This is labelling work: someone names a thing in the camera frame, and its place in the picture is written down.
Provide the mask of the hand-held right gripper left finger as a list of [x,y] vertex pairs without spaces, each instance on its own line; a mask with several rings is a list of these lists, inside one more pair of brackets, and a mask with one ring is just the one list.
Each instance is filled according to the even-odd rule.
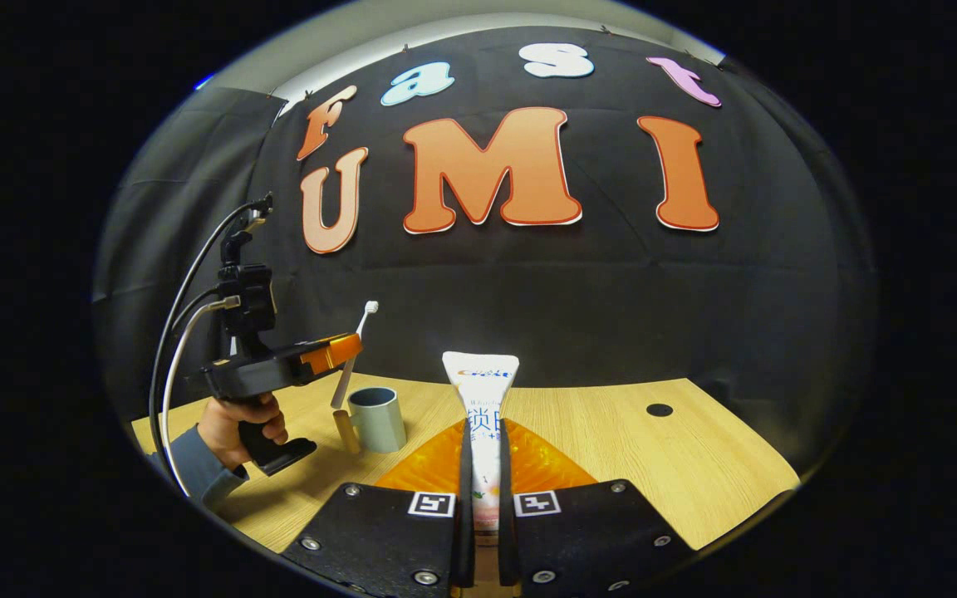
[[350,598],[459,598],[474,585],[469,424],[441,433],[453,491],[343,483],[282,552]]

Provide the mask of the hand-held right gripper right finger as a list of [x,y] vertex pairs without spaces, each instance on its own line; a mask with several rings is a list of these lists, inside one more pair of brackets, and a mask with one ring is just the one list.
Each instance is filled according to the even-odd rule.
[[500,581],[516,598],[641,598],[696,562],[696,550],[632,481],[612,479],[515,492],[516,464],[503,418],[500,442]]

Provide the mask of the white toothbrush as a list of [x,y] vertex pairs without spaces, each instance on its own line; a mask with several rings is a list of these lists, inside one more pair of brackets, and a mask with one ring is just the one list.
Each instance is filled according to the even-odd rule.
[[[379,311],[379,306],[379,302],[375,300],[368,301],[365,304],[364,314],[362,314],[361,320],[358,322],[358,326],[356,328],[356,335],[358,337],[362,337],[362,329],[365,328],[365,323],[368,317],[372,314],[376,314],[376,312]],[[342,368],[341,378],[338,381],[333,397],[331,397],[331,409],[333,409],[333,411],[338,411],[341,409],[343,402],[345,402],[346,390],[348,390],[348,385],[350,383],[350,378],[355,364],[356,357],[352,357],[352,359],[349,359]]]

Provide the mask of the pale blue cup wooden handle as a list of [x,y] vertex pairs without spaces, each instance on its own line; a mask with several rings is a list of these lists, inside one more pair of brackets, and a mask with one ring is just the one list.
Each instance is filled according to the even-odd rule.
[[391,453],[406,446],[407,435],[398,394],[387,387],[353,391],[345,409],[334,409],[333,417],[347,452]]

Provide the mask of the white toothpaste tube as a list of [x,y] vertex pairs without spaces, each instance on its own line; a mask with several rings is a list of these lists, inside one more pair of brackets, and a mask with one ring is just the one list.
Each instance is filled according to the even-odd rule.
[[498,544],[502,493],[501,412],[513,386],[520,360],[515,355],[442,353],[449,382],[462,401],[468,420],[474,500],[474,530],[481,546]]

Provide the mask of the wooden desktop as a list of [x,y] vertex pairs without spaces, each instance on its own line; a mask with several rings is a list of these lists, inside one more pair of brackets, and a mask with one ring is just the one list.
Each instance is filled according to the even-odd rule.
[[[398,394],[407,443],[399,452],[352,454],[343,448],[329,402],[338,375],[278,393],[293,438],[317,451],[285,472],[249,481],[221,507],[229,525],[281,551],[339,484],[375,483],[463,419],[448,383],[356,372],[350,390],[388,387]],[[632,481],[684,541],[706,547],[756,513],[800,477],[766,439],[687,379],[578,389],[511,389],[505,415],[558,447],[596,480]]]

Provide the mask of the black backdrop cloth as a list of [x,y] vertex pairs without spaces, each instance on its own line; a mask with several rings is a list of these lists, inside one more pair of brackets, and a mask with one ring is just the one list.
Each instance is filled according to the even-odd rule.
[[870,368],[880,281],[847,176],[733,58],[509,27],[379,51],[300,91],[213,81],[114,192],[92,275],[110,400],[145,415],[162,325],[229,212],[273,196],[271,345],[345,331],[358,370],[444,382],[515,355],[519,387],[685,378],[808,477]]

